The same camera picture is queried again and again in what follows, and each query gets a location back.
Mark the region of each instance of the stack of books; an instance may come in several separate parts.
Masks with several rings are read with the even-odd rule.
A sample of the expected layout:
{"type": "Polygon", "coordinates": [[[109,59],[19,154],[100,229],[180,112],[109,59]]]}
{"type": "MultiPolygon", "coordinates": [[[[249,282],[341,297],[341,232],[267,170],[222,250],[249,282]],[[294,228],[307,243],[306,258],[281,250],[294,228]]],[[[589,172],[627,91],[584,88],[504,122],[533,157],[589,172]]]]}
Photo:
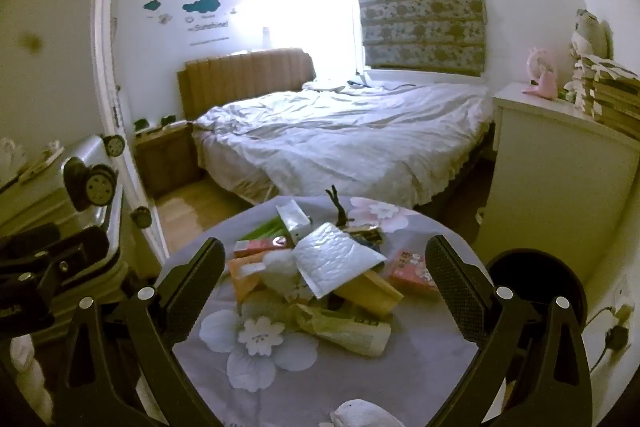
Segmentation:
{"type": "Polygon", "coordinates": [[[595,55],[582,57],[580,62],[584,72],[591,73],[578,90],[576,107],[595,121],[640,140],[640,77],[595,55]]]}

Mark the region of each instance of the wooden nightstand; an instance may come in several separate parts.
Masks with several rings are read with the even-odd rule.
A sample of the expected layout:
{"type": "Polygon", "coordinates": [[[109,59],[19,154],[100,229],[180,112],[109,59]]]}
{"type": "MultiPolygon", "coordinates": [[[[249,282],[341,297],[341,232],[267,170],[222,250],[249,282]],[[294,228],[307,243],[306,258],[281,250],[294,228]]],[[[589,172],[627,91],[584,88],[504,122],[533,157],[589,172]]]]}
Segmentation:
{"type": "Polygon", "coordinates": [[[202,178],[192,127],[166,127],[136,140],[136,163],[149,196],[157,198],[202,178]]]}

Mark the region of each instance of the screw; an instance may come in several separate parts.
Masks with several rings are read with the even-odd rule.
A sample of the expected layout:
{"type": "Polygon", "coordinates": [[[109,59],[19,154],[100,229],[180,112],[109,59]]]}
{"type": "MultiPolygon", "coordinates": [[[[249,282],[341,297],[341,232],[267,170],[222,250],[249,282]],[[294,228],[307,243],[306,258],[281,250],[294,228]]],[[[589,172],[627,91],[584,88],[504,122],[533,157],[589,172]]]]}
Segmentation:
{"type": "Polygon", "coordinates": [[[151,286],[145,286],[142,290],[138,291],[138,299],[141,301],[147,301],[156,294],[156,290],[151,286]]]}
{"type": "Polygon", "coordinates": [[[556,299],[556,304],[560,306],[563,310],[568,310],[571,303],[566,297],[558,297],[556,299]]]}
{"type": "Polygon", "coordinates": [[[80,301],[80,307],[85,310],[87,308],[90,308],[93,303],[94,300],[91,297],[85,297],[80,301]]]}
{"type": "Polygon", "coordinates": [[[513,299],[513,292],[507,286],[500,286],[495,292],[506,301],[513,299]]]}

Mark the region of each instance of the pink desk fan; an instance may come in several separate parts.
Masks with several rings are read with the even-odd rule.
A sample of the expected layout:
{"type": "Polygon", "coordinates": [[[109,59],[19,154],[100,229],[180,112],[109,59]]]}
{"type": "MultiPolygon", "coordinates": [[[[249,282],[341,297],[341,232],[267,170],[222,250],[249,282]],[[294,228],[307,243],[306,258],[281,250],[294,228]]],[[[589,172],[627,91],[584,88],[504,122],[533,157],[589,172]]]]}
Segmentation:
{"type": "Polygon", "coordinates": [[[555,100],[558,97],[558,67],[549,50],[534,48],[531,51],[527,60],[527,73],[538,85],[526,87],[522,92],[547,100],[555,100]]]}

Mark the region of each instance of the white dresser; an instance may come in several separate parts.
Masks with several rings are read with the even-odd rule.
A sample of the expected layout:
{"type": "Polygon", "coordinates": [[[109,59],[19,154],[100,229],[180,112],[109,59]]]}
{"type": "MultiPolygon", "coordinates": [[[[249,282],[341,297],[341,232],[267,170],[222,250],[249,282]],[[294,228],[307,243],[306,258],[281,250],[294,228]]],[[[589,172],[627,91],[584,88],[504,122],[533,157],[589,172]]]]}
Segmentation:
{"type": "Polygon", "coordinates": [[[636,175],[640,142],[572,104],[523,94],[494,96],[494,179],[474,250],[487,263],[536,248],[585,282],[603,255],[636,175]]]}

